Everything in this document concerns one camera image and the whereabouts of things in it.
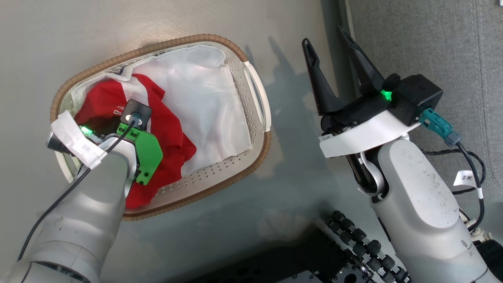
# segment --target laundry basket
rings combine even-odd
[[[124,66],[149,56],[200,44],[217,47],[227,56],[225,64],[229,65],[246,116],[252,149],[160,188],[149,205],[127,209],[123,215],[125,221],[145,219],[200,200],[248,176],[262,164],[271,143],[271,112],[255,68],[243,51],[230,40],[217,35],[200,34],[157,43],[109,59],[66,81],[54,97],[51,123],[66,110],[72,115],[76,114],[71,92],[81,83],[103,73],[119,72]],[[80,161],[59,152],[56,152],[56,157],[65,177],[71,182],[80,167]]]

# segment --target green plastic mount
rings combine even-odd
[[[127,127],[127,124],[120,123],[117,133],[123,134]],[[136,172],[135,181],[146,185],[162,160],[162,150],[160,149],[159,141],[153,134],[136,128],[132,128],[125,137],[134,141],[140,164]]]
[[[384,95],[384,97],[386,98],[386,100],[391,101],[391,94],[392,94],[391,91],[382,90],[381,93],[382,93],[382,95]]]

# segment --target gray fabric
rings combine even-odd
[[[503,201],[503,7],[494,0],[348,3],[355,40],[384,77],[423,74],[444,90],[437,112],[484,160],[485,199]],[[446,148],[424,128],[411,137],[428,151]],[[448,185],[457,171],[469,169],[461,154],[430,160]],[[469,193],[458,200],[474,197]]]

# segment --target green light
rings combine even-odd
[[[85,135],[90,135],[90,134],[92,134],[92,133],[93,133],[93,131],[92,131],[92,130],[90,130],[90,129],[88,129],[88,128],[84,127],[84,126],[82,126],[82,127],[80,128],[80,130],[81,130],[81,131],[82,131],[82,133],[83,133],[83,134],[85,134]]]
[[[382,90],[381,93],[384,95],[384,97],[386,98],[386,100],[389,100],[391,101],[391,91],[385,91],[385,90]]]

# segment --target basket handle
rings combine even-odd
[[[250,64],[249,61],[243,62],[244,68],[247,72],[244,72],[248,83],[250,84],[250,90],[254,97],[255,107],[257,108],[257,112],[260,113],[259,118],[261,119],[262,125],[266,128],[266,131],[271,130],[271,109],[269,108],[269,100],[267,100],[266,89],[260,80],[259,74]],[[255,85],[259,95],[257,96],[252,84]]]
[[[70,166],[66,162],[64,154],[61,152],[55,152],[55,153],[56,153],[56,159],[58,161],[59,166],[61,167],[61,170],[63,171],[64,177],[66,178],[68,183],[71,183],[73,181],[74,175],[70,170]]]

